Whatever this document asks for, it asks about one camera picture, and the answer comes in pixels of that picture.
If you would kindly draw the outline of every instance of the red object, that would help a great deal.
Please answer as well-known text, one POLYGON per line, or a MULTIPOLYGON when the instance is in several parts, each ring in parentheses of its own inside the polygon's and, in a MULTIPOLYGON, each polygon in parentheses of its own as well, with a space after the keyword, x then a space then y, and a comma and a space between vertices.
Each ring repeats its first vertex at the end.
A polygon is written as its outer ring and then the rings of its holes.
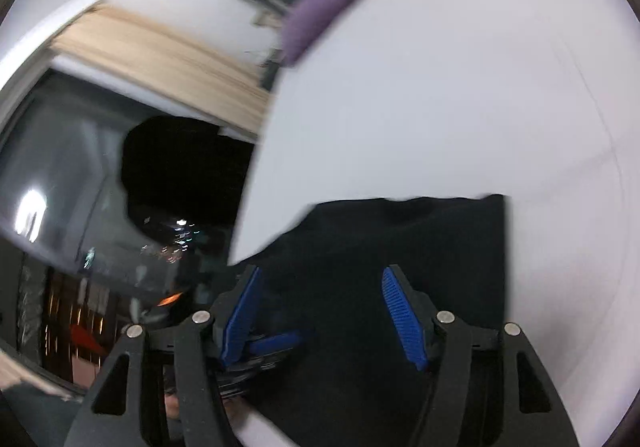
POLYGON ((89 333, 89 331, 84 328, 78 326, 77 324, 71 324, 71 342, 76 346, 80 346, 83 348, 92 351, 93 353, 97 353, 103 357, 107 356, 107 350, 105 350, 98 341, 95 340, 95 337, 89 333))

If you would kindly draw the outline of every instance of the ribbed blue pad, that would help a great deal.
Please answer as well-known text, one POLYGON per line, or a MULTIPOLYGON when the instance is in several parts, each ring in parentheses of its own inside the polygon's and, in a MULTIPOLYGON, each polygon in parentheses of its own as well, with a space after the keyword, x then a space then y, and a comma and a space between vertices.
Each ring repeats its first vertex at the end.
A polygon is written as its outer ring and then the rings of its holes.
POLYGON ((424 348, 424 329, 420 326, 391 268, 385 268, 382 274, 382 295, 396 326, 407 360, 422 371, 428 363, 424 348))
POLYGON ((298 332, 281 333, 280 335, 273 335, 273 337, 265 337, 257 341, 250 342, 247 350, 252 355, 259 357, 263 355, 270 355, 276 351, 285 351, 295 348, 302 342, 302 337, 298 332))
POLYGON ((262 278, 260 269, 256 268, 238 300, 238 305, 231 313, 223 333, 220 360, 225 366, 230 366, 240 359, 249 331, 254 324, 261 294, 262 278))

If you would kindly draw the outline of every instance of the metal screw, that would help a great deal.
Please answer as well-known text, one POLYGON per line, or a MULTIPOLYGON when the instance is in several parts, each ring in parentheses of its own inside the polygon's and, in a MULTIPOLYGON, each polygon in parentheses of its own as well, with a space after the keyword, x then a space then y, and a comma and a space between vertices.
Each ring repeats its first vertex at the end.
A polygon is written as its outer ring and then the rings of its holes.
POLYGON ((516 323, 507 322, 507 324, 504 325, 504 332, 507 335, 511 335, 512 337, 516 337, 517 335, 520 335, 521 331, 522 330, 520 329, 520 326, 518 326, 516 323))
POLYGON ((134 324, 127 328, 127 337, 130 339, 135 339, 136 337, 140 337, 140 335, 142 335, 142 326, 139 324, 134 324))
POLYGON ((191 320, 196 324, 203 324, 211 318, 211 314, 206 310, 200 310, 191 316, 191 320))
POLYGON ((438 312, 436 315, 436 319, 440 321, 442 324, 451 324, 454 320, 456 320, 456 316, 453 313, 443 310, 438 312))

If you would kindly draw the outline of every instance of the purple object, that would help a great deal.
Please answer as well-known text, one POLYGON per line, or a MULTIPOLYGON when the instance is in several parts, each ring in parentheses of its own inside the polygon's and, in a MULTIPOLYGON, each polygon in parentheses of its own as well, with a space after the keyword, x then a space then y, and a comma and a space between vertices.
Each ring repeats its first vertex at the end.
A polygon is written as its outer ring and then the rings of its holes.
POLYGON ((293 66, 354 0, 299 0, 282 26, 284 65, 293 66))

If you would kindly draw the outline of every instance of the folded black garment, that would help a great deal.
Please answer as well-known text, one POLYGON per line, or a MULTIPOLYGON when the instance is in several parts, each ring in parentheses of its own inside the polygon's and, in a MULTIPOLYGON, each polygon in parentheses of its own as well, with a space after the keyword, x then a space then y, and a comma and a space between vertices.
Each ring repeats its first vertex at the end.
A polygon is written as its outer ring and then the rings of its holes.
POLYGON ((318 205, 243 262, 264 270, 266 304, 286 309, 274 327, 306 334, 305 349, 257 377, 248 400, 301 447, 404 445, 431 379, 404 356, 383 268, 400 265, 437 308, 498 329, 505 248, 499 195, 318 205))

